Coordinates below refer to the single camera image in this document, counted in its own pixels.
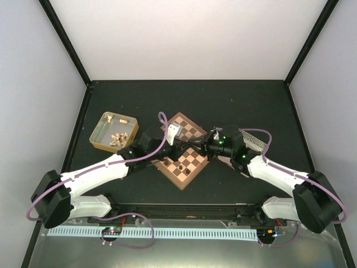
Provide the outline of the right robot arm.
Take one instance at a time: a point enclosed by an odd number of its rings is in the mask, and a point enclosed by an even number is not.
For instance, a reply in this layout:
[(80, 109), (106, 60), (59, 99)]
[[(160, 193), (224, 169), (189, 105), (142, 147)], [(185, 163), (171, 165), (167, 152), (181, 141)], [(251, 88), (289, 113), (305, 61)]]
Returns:
[(233, 169), (260, 179), (289, 195), (270, 197), (254, 210), (254, 220), (260, 225), (282, 218), (303, 224), (314, 233), (321, 233), (329, 224), (347, 220), (343, 202), (326, 176), (318, 171), (305, 173), (278, 164), (266, 157), (270, 144), (261, 151), (252, 149), (244, 137), (247, 128), (228, 125), (188, 140), (188, 144), (209, 160), (223, 157)]

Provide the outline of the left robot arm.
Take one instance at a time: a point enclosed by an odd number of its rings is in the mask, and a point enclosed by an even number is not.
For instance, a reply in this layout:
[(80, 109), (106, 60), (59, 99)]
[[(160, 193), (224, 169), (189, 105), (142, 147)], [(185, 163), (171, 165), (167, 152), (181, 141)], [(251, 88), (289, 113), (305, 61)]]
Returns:
[(145, 169), (152, 161), (178, 155), (174, 139), (182, 127), (170, 124), (165, 130), (153, 128), (144, 132), (138, 141), (120, 149), (109, 158), (77, 171), (58, 174), (47, 172), (31, 197), (31, 209), (45, 228), (57, 227), (71, 218), (98, 217), (115, 222), (120, 210), (104, 194), (86, 193), (105, 183), (123, 179)]

